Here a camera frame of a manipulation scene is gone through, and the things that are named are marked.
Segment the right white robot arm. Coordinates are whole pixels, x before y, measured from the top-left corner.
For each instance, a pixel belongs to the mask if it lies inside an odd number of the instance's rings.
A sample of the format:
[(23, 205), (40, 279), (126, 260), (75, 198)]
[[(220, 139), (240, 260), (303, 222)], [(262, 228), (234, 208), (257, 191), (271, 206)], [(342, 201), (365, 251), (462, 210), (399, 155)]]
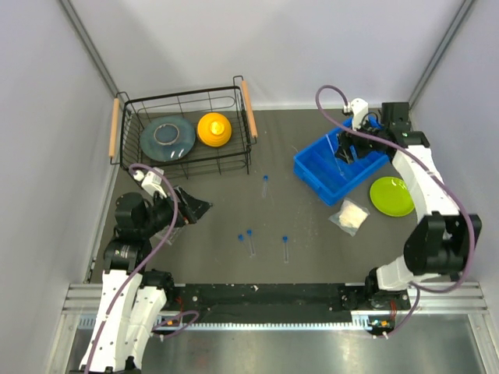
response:
[(402, 255), (366, 277), (366, 303), (379, 309), (416, 282), (443, 275), (466, 277), (482, 222), (466, 214), (445, 189), (429, 140), (412, 128), (409, 104), (384, 103), (380, 122), (369, 119), (369, 105), (361, 98), (347, 103), (344, 111), (352, 119), (337, 137), (337, 156), (351, 164), (374, 152), (387, 155), (407, 186), (417, 217)]

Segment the plastic bag of cotton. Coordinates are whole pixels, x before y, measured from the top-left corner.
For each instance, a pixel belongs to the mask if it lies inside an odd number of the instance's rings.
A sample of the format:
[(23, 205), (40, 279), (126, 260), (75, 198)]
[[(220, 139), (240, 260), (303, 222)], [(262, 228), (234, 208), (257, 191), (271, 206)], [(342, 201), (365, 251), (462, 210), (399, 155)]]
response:
[(328, 220), (353, 237), (369, 215), (367, 208), (345, 198), (339, 211), (331, 215)]

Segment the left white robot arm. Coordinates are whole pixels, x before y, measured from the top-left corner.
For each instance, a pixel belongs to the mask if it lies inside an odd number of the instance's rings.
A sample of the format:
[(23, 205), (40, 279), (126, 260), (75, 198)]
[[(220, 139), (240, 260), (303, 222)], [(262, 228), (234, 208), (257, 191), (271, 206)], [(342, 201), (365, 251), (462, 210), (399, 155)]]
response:
[(157, 315), (177, 298), (172, 275), (146, 270), (151, 238), (195, 224), (211, 207), (180, 187), (176, 197), (155, 192), (151, 201), (128, 192), (116, 201), (114, 234), (104, 251), (101, 300), (78, 373), (139, 373)]

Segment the glass stirring rod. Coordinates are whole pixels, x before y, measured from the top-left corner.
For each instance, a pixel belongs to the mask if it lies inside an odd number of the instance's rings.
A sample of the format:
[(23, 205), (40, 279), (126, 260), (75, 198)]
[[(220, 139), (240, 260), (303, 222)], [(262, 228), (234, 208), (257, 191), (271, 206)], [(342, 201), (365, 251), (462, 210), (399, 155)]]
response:
[(340, 158), (338, 158), (336, 155), (336, 151), (338, 150), (338, 148), (334, 145), (332, 132), (328, 133), (326, 135), (326, 140), (327, 140), (328, 146), (330, 148), (330, 151), (332, 153), (333, 161), (338, 169), (338, 173), (340, 174), (340, 177), (343, 180), (347, 181), (348, 178), (347, 178), (347, 174), (346, 174), (345, 162), (343, 160), (341, 160)]

